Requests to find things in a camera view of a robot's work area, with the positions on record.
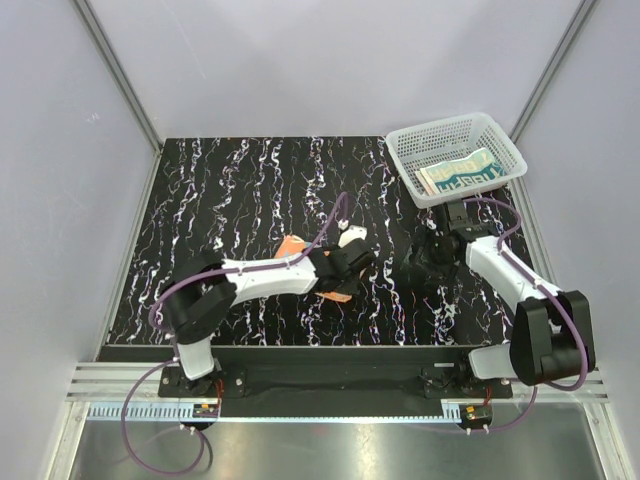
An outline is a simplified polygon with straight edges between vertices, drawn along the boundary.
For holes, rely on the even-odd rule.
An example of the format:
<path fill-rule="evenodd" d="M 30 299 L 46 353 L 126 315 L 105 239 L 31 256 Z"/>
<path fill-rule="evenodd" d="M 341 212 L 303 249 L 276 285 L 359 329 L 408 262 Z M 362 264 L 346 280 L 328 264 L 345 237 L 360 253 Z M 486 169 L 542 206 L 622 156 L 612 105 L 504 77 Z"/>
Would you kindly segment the orange dotted checkered towel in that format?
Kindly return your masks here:
<path fill-rule="evenodd" d="M 286 235 L 280 243 L 275 258 L 283 258 L 297 253 L 301 253 L 310 243 L 296 235 Z M 337 303 L 347 303 L 353 299 L 358 293 L 358 282 L 355 283 L 351 292 L 347 292 L 348 288 L 344 287 L 340 291 L 315 293 L 316 296 Z"/>

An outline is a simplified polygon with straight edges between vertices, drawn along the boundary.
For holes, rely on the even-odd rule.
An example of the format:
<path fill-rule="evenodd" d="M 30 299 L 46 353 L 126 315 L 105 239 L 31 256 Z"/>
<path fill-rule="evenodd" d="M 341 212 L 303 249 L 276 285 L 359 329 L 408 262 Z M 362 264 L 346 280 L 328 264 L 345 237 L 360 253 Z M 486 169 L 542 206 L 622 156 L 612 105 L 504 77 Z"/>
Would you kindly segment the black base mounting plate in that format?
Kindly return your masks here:
<path fill-rule="evenodd" d="M 232 399 L 283 392 L 390 392 L 426 398 L 506 400 L 510 384 L 476 380 L 465 346 L 214 347 L 217 369 L 190 382 L 179 366 L 161 373 L 160 397 Z"/>

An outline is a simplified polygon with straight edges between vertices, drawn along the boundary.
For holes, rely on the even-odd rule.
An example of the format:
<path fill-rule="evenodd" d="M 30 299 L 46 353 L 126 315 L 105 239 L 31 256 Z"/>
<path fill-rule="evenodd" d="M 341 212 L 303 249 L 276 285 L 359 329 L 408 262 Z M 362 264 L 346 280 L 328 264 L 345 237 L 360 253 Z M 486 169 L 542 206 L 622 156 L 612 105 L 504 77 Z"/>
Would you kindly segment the white plastic mesh basket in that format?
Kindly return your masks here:
<path fill-rule="evenodd" d="M 420 209 L 495 190 L 528 170 L 502 127 L 480 112 L 396 130 L 385 142 Z"/>

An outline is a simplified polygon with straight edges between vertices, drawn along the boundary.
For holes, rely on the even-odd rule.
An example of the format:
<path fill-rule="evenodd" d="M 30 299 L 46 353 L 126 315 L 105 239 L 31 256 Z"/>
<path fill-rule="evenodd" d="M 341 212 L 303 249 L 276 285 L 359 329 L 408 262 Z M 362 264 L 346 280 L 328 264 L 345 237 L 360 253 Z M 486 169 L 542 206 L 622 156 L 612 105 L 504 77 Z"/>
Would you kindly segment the aluminium frame rail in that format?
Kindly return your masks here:
<path fill-rule="evenodd" d="M 604 403 L 598 373 L 583 387 L 563 392 L 541 386 L 536 394 L 520 383 L 496 381 L 476 390 L 446 382 L 434 387 L 422 375 L 402 380 L 296 384 L 268 380 L 248 368 L 231 367 L 217 380 L 189 390 L 178 368 L 154 363 L 82 363 L 66 399 L 85 402 L 95 420 L 227 423 L 460 424 L 493 427 L 498 407 L 523 411 L 539 403 Z"/>

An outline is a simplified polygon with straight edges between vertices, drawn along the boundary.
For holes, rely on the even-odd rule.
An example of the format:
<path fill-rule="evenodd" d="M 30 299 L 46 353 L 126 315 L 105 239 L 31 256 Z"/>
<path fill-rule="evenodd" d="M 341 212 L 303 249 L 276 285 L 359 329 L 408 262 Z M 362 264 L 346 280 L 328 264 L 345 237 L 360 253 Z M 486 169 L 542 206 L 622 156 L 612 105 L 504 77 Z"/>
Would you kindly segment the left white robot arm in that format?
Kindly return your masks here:
<path fill-rule="evenodd" d="M 160 321 L 172 335 L 181 384 L 193 395 L 203 396 L 216 382 L 211 335 L 231 308 L 279 295 L 353 295 L 375 260 L 360 238 L 343 246 L 309 246 L 263 260 L 235 261 L 209 252 L 174 275 L 152 307 L 150 319 Z"/>

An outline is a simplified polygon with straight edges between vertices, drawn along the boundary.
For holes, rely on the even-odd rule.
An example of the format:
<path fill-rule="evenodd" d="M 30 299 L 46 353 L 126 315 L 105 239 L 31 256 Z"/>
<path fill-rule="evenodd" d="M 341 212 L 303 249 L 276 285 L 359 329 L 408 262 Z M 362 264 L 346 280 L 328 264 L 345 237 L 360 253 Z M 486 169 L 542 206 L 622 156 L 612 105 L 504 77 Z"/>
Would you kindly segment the rabbit print towel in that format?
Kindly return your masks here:
<path fill-rule="evenodd" d="M 442 161 L 415 172 L 416 178 L 430 196 L 493 182 L 505 174 L 505 169 L 485 147 L 464 158 Z"/>

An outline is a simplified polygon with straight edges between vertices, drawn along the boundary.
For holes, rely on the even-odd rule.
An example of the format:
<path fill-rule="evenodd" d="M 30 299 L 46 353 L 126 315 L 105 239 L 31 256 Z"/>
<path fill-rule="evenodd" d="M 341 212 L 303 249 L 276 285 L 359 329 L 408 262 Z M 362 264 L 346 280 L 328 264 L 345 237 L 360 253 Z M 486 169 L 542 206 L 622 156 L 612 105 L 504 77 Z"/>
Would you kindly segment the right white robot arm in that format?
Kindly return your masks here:
<path fill-rule="evenodd" d="M 436 206 L 441 232 L 418 232 L 402 263 L 413 287 L 443 287 L 466 267 L 498 293 L 514 316 L 508 342 L 463 356 L 453 374 L 455 387 L 470 397 L 492 380 L 580 389 L 596 367 L 588 299 L 538 275 L 508 247 L 509 234 L 472 219 L 467 204 L 456 200 Z"/>

